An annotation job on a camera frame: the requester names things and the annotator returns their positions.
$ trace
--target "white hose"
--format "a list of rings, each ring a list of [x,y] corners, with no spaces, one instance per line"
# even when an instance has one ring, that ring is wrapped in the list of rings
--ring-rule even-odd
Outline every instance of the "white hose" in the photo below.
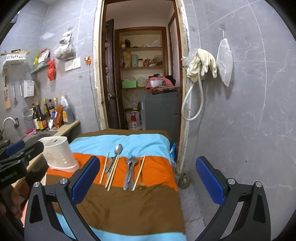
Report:
[[[195,83],[193,83],[192,82],[192,85],[190,86],[190,88],[189,88],[189,90],[188,90],[188,92],[187,92],[187,94],[186,94],[186,96],[185,96],[185,98],[184,98],[184,101],[183,101],[183,104],[182,104],[182,108],[181,108],[181,115],[182,115],[182,118],[184,119],[184,120],[186,120],[186,121],[192,121],[192,120],[195,120],[198,116],[199,116],[199,114],[201,113],[201,111],[202,111],[202,108],[203,108],[203,90],[202,90],[202,81],[201,81],[201,79],[200,79],[200,68],[198,68],[197,69],[197,76],[198,76],[198,84],[199,84],[199,86],[200,86],[200,109],[198,110],[198,112],[197,112],[197,114],[194,116],[194,117],[192,117],[192,118],[187,118],[187,117],[185,117],[184,116],[184,111],[185,111],[185,104],[186,104],[186,101],[187,101],[187,99],[188,99],[188,97],[189,97],[189,95],[190,95],[190,93],[191,93],[191,91],[192,91],[192,89],[193,89],[193,87],[194,87],[194,85],[195,85]]]

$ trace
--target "wheel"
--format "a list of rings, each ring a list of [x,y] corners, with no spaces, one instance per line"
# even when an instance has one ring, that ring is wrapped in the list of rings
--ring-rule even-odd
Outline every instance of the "wheel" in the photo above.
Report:
[[[186,175],[186,173],[181,174],[180,178],[179,178],[179,187],[181,189],[187,189],[190,186],[190,181],[188,176]]]

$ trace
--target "green box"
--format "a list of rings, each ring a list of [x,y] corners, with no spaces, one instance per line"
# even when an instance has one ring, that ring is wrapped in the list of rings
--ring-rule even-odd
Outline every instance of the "green box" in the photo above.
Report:
[[[128,81],[123,81],[122,82],[122,88],[127,89],[127,88],[136,88],[137,87],[137,81],[136,80],[128,80]]]

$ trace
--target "chopstick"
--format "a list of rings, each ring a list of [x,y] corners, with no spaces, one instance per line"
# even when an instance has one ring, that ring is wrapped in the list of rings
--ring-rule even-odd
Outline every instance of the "chopstick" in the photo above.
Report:
[[[104,165],[104,168],[103,168],[103,172],[102,172],[102,176],[101,176],[101,179],[100,179],[100,184],[102,184],[102,181],[103,181],[103,177],[104,177],[104,172],[105,172],[105,169],[106,169],[106,166],[107,166],[107,160],[108,160],[108,157],[109,157],[109,153],[107,153],[107,156],[106,156],[106,160],[105,160],[105,165]]]
[[[114,175],[115,175],[115,171],[116,171],[116,167],[117,167],[118,162],[119,162],[119,155],[117,155],[117,158],[115,160],[115,164],[114,164],[114,169],[113,169],[112,175],[110,174],[111,179],[110,179],[110,182],[109,182],[109,186],[108,186],[107,191],[110,191],[110,188],[111,188],[111,185],[112,185],[112,182],[113,182],[113,178],[114,178]]]
[[[112,163],[111,171],[110,171],[109,177],[108,177],[108,179],[107,179],[107,181],[106,181],[105,188],[108,187],[108,184],[109,184],[109,182],[110,182],[110,180],[111,180],[111,176],[112,176],[112,173],[113,173],[113,170],[114,170],[114,167],[115,167],[115,163],[116,163],[117,157],[118,157],[118,155],[116,155],[116,156],[114,157],[114,161],[113,161],[113,163]]]
[[[145,157],[146,157],[146,154],[145,154],[144,157],[143,157],[143,161],[142,161],[142,163],[141,163],[140,170],[139,170],[139,173],[138,173],[138,176],[137,176],[137,179],[136,179],[136,181],[135,181],[135,185],[133,186],[132,191],[134,191],[134,190],[136,189],[136,186],[137,186],[137,184],[138,184],[138,181],[139,181],[139,178],[140,178],[140,174],[141,174],[141,171],[142,171],[142,169],[143,169],[143,165],[144,165]]]

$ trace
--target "bed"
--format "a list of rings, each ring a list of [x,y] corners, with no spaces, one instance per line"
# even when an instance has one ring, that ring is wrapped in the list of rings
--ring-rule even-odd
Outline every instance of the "bed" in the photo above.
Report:
[[[110,191],[105,189],[107,175],[99,184],[108,152],[122,144],[123,151]],[[105,129],[80,135],[70,148],[82,167],[91,156],[101,161],[101,169],[85,199],[77,205],[82,217],[102,241],[185,241],[185,222],[178,188],[170,164],[169,139],[165,131]],[[146,154],[142,178],[144,190],[123,191],[127,170],[125,160],[132,155],[140,161]],[[140,162],[135,166],[134,180]],[[73,173],[48,169],[46,184],[56,184]],[[65,234],[74,238],[57,203],[54,208]]]

